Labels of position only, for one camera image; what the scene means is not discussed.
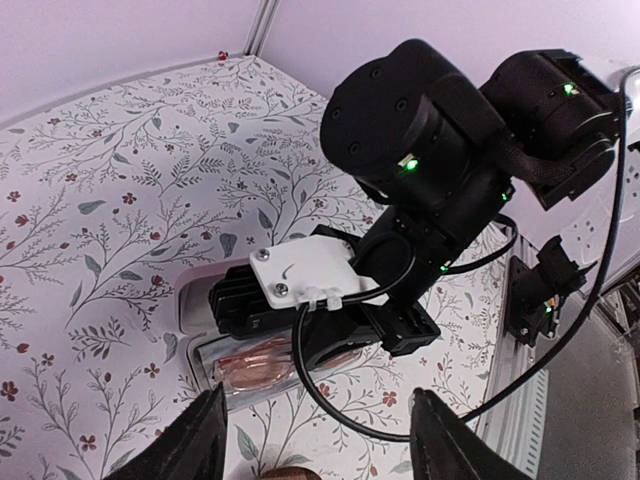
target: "white 3d-printed bracket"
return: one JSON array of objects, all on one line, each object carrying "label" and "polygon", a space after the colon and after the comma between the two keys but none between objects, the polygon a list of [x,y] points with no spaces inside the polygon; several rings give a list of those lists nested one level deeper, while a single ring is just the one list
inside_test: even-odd
[{"label": "white 3d-printed bracket", "polygon": [[[353,252],[346,242],[312,235],[282,245],[262,248],[249,255],[251,268],[271,308],[283,309],[319,300],[328,310],[342,308],[342,298],[378,287],[371,278],[360,277],[349,264]],[[367,301],[383,305],[386,295]]]}]

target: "white wall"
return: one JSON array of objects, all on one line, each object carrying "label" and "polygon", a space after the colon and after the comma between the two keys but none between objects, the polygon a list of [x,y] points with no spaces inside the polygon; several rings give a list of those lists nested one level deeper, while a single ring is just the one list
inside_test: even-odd
[{"label": "white wall", "polygon": [[105,83],[243,47],[258,0],[1,0],[0,124]]},{"label": "white wall", "polygon": [[[502,60],[526,49],[564,48],[640,63],[639,21],[638,0],[289,0],[279,7],[263,57],[329,96],[362,63],[387,55],[403,40],[422,38],[480,85]],[[599,205],[611,204],[611,180],[609,175],[583,198],[546,214],[519,184],[507,213],[541,246],[572,228],[584,212],[604,220],[607,212]],[[640,218],[626,222],[622,231],[616,267],[640,249]],[[563,237],[571,243],[568,235],[567,230]],[[571,247],[575,258],[598,257],[586,250],[584,235],[581,242]]]}]

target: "screw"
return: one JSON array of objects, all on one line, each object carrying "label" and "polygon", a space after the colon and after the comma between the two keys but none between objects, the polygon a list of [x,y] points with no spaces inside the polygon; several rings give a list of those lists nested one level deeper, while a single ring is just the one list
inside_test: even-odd
[{"label": "screw", "polygon": [[266,248],[261,248],[256,252],[256,258],[261,262],[266,262],[267,260],[269,260],[269,255],[269,250],[267,250]]},{"label": "screw", "polygon": [[273,288],[273,293],[279,298],[286,297],[287,293],[289,293],[289,287],[284,283],[276,283],[276,286]]},{"label": "screw", "polygon": [[398,100],[398,103],[396,103],[396,111],[401,112],[405,108],[407,108],[407,100],[404,98],[401,98],[400,100]]}]

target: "black cable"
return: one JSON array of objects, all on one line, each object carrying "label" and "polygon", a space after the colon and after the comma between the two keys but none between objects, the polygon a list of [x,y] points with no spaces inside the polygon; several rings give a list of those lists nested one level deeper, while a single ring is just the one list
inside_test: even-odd
[{"label": "black cable", "polygon": [[520,377],[518,377],[511,385],[506,387],[500,393],[495,395],[491,400],[488,400],[486,403],[480,405],[478,408],[470,411],[466,415],[462,417],[462,420],[465,422],[469,422],[473,420],[491,408],[495,407],[497,404],[502,402],[505,398],[511,395],[513,392],[518,390],[522,385],[527,383],[534,375],[536,375],[540,370],[546,367],[549,362],[551,362],[558,354],[568,345],[573,337],[576,336],[580,327],[585,323],[591,309],[596,304],[599,299],[600,290],[602,289],[602,285],[607,276],[607,270],[609,269],[609,264],[611,263],[611,257],[613,256],[613,248],[616,243],[616,237],[618,234],[618,223],[620,220],[620,212],[622,210],[622,192],[624,186],[624,163],[626,157],[626,143],[627,143],[627,95],[626,91],[626,82],[631,75],[640,71],[640,67],[634,68],[626,72],[622,79],[620,80],[619,87],[619,95],[618,95],[618,106],[620,110],[620,140],[618,142],[618,164],[616,169],[616,183],[615,183],[615,193],[613,197],[613,210],[611,212],[611,222],[609,223],[609,233],[607,234],[607,241],[605,243],[604,252],[602,254],[602,260],[600,261],[600,268],[598,268],[598,273],[596,274],[596,279],[593,284],[593,288],[591,292],[589,292],[589,296],[587,297],[582,310],[576,317],[576,320],[573,322],[569,330],[558,340],[556,343],[537,363],[535,363],[529,370],[523,373]]},{"label": "black cable", "polygon": [[511,247],[513,247],[513,245],[516,243],[516,240],[518,240],[518,225],[516,224],[515,220],[501,213],[498,213],[493,220],[497,223],[501,223],[502,225],[506,225],[507,227],[511,227],[511,238],[509,239],[509,241],[495,252],[491,252],[486,257],[479,258],[478,260],[465,263],[463,265],[449,267],[449,269],[444,272],[443,275],[460,275],[462,273],[471,272],[480,267],[488,265],[489,263],[497,260],[502,255],[511,250]]},{"label": "black cable", "polygon": [[[386,236],[380,236],[379,238],[374,239],[375,244],[382,242],[385,240]],[[397,236],[396,238],[402,239],[405,241],[403,237]],[[402,271],[402,273],[389,285],[381,286],[378,288],[374,288],[369,290],[368,292],[356,293],[353,295],[347,295],[342,299],[343,305],[354,305],[357,303],[364,302],[366,300],[370,300],[372,298],[376,298],[380,295],[385,294],[400,282],[402,282],[411,269],[413,268],[416,262],[416,252],[415,249],[411,246],[409,242],[406,242],[406,245],[410,249],[410,260],[407,262],[406,267]],[[327,415],[336,420],[338,423],[343,424],[344,426],[352,429],[353,431],[360,433],[362,435],[367,435],[372,438],[376,438],[385,442],[401,442],[407,443],[409,442],[409,435],[398,435],[394,433],[382,432],[380,430],[375,430],[373,428],[365,427],[364,425],[352,420],[351,418],[344,415],[340,410],[334,407],[331,402],[329,402],[322,393],[317,389],[311,375],[309,374],[309,370],[304,362],[304,355],[302,354],[302,327],[304,324],[304,319],[309,311],[309,304],[305,303],[301,305],[300,312],[296,320],[293,322],[293,327],[291,330],[291,357],[293,358],[293,363],[296,367],[296,371],[298,373],[298,377],[300,378],[300,382],[306,389],[309,396],[313,398],[313,400],[325,411]]]}]

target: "floral wallpaper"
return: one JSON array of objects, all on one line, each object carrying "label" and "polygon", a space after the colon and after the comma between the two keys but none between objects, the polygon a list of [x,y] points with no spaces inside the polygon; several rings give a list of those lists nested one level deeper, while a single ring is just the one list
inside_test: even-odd
[{"label": "floral wallpaper", "polygon": [[[175,282],[323,223],[380,213],[322,157],[326,101],[254,57],[115,85],[0,131],[0,472],[96,480],[162,434],[198,392]],[[467,259],[496,248],[489,227]],[[504,266],[425,297],[442,338],[411,357],[372,347],[320,384],[359,421],[408,429],[415,386],[482,401]],[[301,390],[229,421],[227,478],[305,465],[322,478],[410,478],[406,447],[360,437]]]}]

